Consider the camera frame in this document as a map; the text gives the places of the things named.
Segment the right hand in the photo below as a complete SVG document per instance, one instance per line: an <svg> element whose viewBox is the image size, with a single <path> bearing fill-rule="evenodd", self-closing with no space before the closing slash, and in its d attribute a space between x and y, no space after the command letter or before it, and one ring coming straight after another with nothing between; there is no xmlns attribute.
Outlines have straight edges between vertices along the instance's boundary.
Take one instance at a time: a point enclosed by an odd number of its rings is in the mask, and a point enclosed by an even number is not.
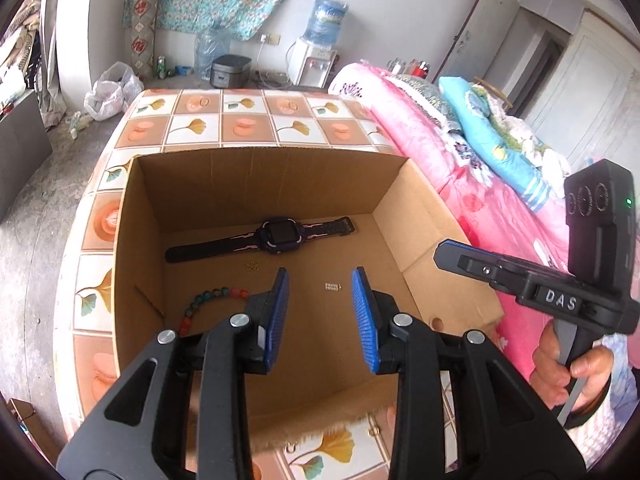
<svg viewBox="0 0 640 480"><path fill-rule="evenodd" d="M555 335L553 323L549 322L540 336L533 353L535 369L529 383L548 408L564 404L568 398L566 387L572 379L585 379L573 413L592 408L605 397L605 389L611 377L614 354L605 346L593 347L566 367L559 362L561 345Z"/></svg>

